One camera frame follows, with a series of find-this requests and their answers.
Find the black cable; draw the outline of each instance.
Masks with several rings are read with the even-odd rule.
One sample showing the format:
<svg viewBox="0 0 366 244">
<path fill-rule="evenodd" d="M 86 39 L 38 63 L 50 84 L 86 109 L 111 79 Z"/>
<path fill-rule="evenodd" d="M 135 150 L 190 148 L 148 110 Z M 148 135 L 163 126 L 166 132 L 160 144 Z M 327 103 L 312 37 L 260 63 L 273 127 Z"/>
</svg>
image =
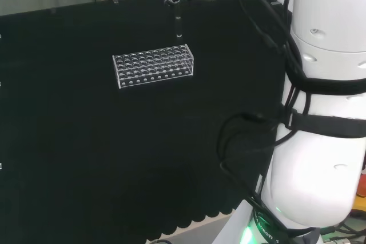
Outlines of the black cable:
<svg viewBox="0 0 366 244">
<path fill-rule="evenodd" d="M 250 14 L 247 12 L 247 10 L 244 7 L 244 4 L 242 3 L 241 0 L 238 0 L 240 7 L 242 9 L 242 11 L 244 12 L 244 14 L 249 18 L 250 22 L 253 24 L 253 26 L 256 28 L 256 30 L 258 31 L 258 33 L 260 35 L 262 35 L 263 37 L 266 36 L 266 34 L 264 34 L 264 32 L 261 31 L 261 29 L 258 27 L 258 25 L 256 24 L 256 22 L 254 21 L 254 19 L 250 16 Z M 302 60 L 301 60 L 301 55 L 300 55 L 300 51 L 297 48 L 297 45 L 295 43 L 295 41 L 293 40 L 290 32 L 289 32 L 289 17 L 288 17 L 288 5 L 289 5 L 289 1 L 290 0 L 285 0 L 284 2 L 284 23 L 281 22 L 279 16 L 277 15 L 277 13 L 272 9 L 272 7 L 269 5 L 269 3 L 266 0 L 261 0 L 265 7 L 269 10 L 270 14 L 273 16 L 274 20 L 279 24 L 281 30 L 284 32 L 285 37 L 287 39 L 285 45 L 284 45 L 284 49 L 287 53 L 287 61 L 288 62 L 292 62 L 293 64 L 295 64 L 295 67 L 298 68 L 298 70 L 301 72 L 302 71 Z M 299 89 L 296 89 L 294 86 L 291 86 L 290 88 L 290 92 L 288 94 L 285 106 L 284 106 L 284 114 L 285 118 L 287 119 L 291 119 L 291 111 L 296 103 L 296 100 L 299 96 Z M 303 114 L 307 115 L 310 109 L 310 105 L 311 105 L 311 94 L 306 93 L 306 98 L 305 98 L 305 106 L 304 106 L 304 111 Z M 258 211 L 263 213 L 264 215 L 268 216 L 268 218 L 277 225 L 277 227 L 280 230 L 283 231 L 287 231 L 287 228 L 282 224 L 281 221 L 279 221 L 276 216 L 274 216 L 272 214 L 271 211 L 269 211 L 263 201 L 260 198 L 260 195 L 258 195 L 256 192 L 252 191 L 252 189 L 243 181 L 239 180 L 238 176 L 230 169 L 230 167 L 228 166 L 228 162 L 229 161 L 238 161 L 244 157 L 247 157 L 248 154 L 251 153 L 259 153 L 259 152 L 263 152 L 264 150 L 268 150 L 268 149 L 274 149 L 276 146 L 279 146 L 281 144 L 283 144 L 284 142 L 288 141 L 290 138 L 292 138 L 297 131 L 291 131 L 290 133 L 288 133 L 286 136 L 280 138 L 279 140 L 275 141 L 274 143 L 272 143 L 269 146 L 265 146 L 262 148 L 256 148 L 256 149 L 251 149 L 251 150 L 246 150 L 243 154 L 241 154 L 241 156 L 239 157 L 231 157 L 231 158 L 227 158 L 226 157 L 226 151 L 228 148 L 228 145 L 230 144 L 230 142 L 238 137 L 239 135 L 245 133 L 242 130 L 236 130 L 235 132 L 231 133 L 231 134 L 226 134 L 224 135 L 224 130 L 227 127 L 228 123 L 238 117 L 242 117 L 242 114 L 236 114 L 233 115 L 231 117 L 229 117 L 221 126 L 220 131 L 219 131 L 219 135 L 218 135 L 218 140 L 217 140 L 217 144 L 216 144 L 216 153 L 217 156 L 220 160 L 220 169 L 223 171 L 223 173 L 228 176 L 235 184 L 237 184 L 238 186 L 240 186 L 241 191 L 243 192 L 244 195 L 244 199 L 248 201 L 248 203 L 253 206 L 253 208 Z M 253 121 L 252 117 L 247 117 L 248 121 Z M 270 128 L 270 130 L 273 130 L 274 127 L 278 126 L 278 124 L 282 123 L 283 121 L 281 121 L 281 118 L 277 118 L 277 119 L 267 119 L 269 125 L 272 125 L 273 127 Z"/>
<path fill-rule="evenodd" d="M 290 3 L 290 0 L 285 0 L 284 1 L 284 19 L 285 19 L 285 25 L 288 29 L 291 28 L 289 15 L 288 15 L 288 5 L 289 5 L 289 3 Z"/>
<path fill-rule="evenodd" d="M 349 227 L 348 225 L 346 225 L 346 224 L 342 224 L 342 227 L 345 227 L 347 230 L 349 230 L 350 232 L 352 232 L 352 233 L 354 233 L 354 234 L 359 234 L 360 232 L 362 232 L 362 231 L 365 231 L 365 230 L 362 230 L 362 231 L 356 231 L 355 229 L 353 229 L 353 228 L 351 228 L 351 227 Z"/>
<path fill-rule="evenodd" d="M 290 32 L 288 31 L 288 27 L 282 22 L 279 15 L 276 13 L 276 11 L 273 10 L 271 5 L 266 0 L 260 0 L 260 2 L 267 9 L 268 13 L 276 21 L 277 25 L 279 26 L 279 28 L 281 29 L 281 31 L 285 35 L 285 37 L 286 37 L 286 39 L 289 43 L 290 49 L 291 49 L 291 51 L 293 52 L 293 54 L 296 58 L 296 61 L 301 62 L 301 54 L 300 54 L 299 48 L 297 47 L 295 40 L 293 39 Z"/>
<path fill-rule="evenodd" d="M 158 243 L 172 244 L 169 240 L 165 240 L 165 239 L 158 239 L 158 240 L 151 242 L 150 244 L 158 244 Z"/>
</svg>

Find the black fabric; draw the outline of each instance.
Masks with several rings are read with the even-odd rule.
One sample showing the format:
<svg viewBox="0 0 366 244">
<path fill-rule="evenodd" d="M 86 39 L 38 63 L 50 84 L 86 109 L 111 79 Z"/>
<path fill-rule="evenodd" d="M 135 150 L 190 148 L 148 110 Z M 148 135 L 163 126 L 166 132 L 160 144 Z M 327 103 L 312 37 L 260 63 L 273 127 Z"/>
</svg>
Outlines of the black fabric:
<svg viewBox="0 0 366 244">
<path fill-rule="evenodd" d="M 303 115 L 293 109 L 285 120 L 284 123 L 289 130 L 307 131 L 338 138 L 366 137 L 366 121 L 362 119 Z"/>
<path fill-rule="evenodd" d="M 283 60 L 237 0 L 185 2 L 182 42 L 163 2 L 0 18 L 0 243 L 140 244 L 241 202 L 220 172 L 218 130 L 241 111 L 278 113 Z M 179 43 L 193 78 L 118 89 L 112 55 Z M 228 154 L 275 138 L 246 126 Z M 232 169 L 255 187 L 271 155 Z"/>
</svg>

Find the equipment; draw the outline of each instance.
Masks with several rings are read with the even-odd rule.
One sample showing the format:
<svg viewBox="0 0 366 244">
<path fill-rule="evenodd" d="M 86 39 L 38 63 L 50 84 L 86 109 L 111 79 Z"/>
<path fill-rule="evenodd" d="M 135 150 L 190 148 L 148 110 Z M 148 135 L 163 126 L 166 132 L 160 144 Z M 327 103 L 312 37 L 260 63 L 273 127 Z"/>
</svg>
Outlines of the equipment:
<svg viewBox="0 0 366 244">
<path fill-rule="evenodd" d="M 366 0 L 295 0 L 291 31 L 289 0 L 284 19 L 260 1 L 285 37 L 279 49 L 286 58 L 284 107 L 274 118 L 243 113 L 228 118 L 218 157 L 254 208 L 245 244 L 252 238 L 254 243 L 322 243 L 319 228 L 340 223 L 352 208 L 366 150 Z M 275 148 L 260 194 L 230 169 L 231 161 L 239 161 L 226 156 L 230 141 L 241 134 L 240 129 L 225 132 L 234 119 L 279 126 L 274 144 L 243 152 Z"/>
</svg>

